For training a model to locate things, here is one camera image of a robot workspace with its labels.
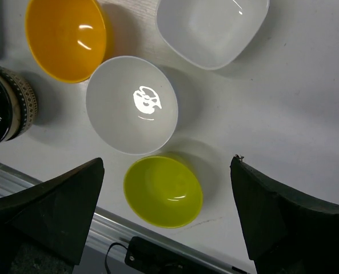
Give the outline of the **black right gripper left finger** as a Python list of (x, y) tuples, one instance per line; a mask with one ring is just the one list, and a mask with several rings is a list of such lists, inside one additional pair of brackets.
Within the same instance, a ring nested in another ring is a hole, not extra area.
[(0, 198), (0, 273), (72, 273), (81, 261), (102, 188), (95, 158)]

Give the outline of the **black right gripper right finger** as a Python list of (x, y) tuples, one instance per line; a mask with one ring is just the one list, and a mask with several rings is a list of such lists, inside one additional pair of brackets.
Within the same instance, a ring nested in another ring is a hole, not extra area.
[(339, 273), (339, 205), (278, 182), (236, 155), (230, 178), (257, 273)]

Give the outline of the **black patterned bowl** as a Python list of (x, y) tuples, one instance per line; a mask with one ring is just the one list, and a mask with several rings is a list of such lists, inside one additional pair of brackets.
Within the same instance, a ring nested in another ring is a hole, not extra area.
[(24, 134), (38, 114), (38, 101), (30, 83), (0, 66), (0, 143)]

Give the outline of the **white round bowl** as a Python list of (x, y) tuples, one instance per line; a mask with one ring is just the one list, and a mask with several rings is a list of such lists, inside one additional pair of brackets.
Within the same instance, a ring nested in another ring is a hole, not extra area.
[(170, 80), (156, 65), (134, 56), (111, 58), (93, 72), (86, 111), (99, 137), (129, 155), (162, 148), (178, 122), (178, 102)]

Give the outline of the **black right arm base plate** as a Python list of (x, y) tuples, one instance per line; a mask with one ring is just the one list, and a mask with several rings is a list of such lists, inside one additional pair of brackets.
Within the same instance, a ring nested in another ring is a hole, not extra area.
[(246, 273), (184, 245), (165, 247), (139, 236), (132, 237), (128, 246), (114, 242), (107, 252), (113, 247), (124, 248), (124, 263), (142, 273)]

